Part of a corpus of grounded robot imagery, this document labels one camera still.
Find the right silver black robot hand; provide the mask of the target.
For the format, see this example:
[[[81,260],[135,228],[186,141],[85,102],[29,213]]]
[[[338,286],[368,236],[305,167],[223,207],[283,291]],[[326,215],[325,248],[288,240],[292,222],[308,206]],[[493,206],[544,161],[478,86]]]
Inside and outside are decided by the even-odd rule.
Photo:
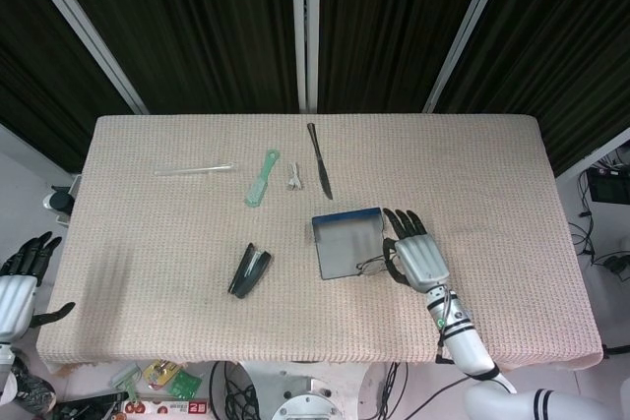
[[[450,276],[447,264],[433,237],[419,216],[411,211],[382,208],[398,239],[382,244],[386,270],[399,284],[426,294],[445,284]]]

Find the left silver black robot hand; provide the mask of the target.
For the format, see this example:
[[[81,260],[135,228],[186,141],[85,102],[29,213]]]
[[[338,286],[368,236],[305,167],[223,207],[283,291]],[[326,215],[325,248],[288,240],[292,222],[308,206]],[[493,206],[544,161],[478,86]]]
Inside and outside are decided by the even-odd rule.
[[[11,344],[27,330],[56,323],[76,306],[68,302],[51,313],[36,314],[35,298],[61,237],[50,231],[25,242],[1,267],[1,343]]]

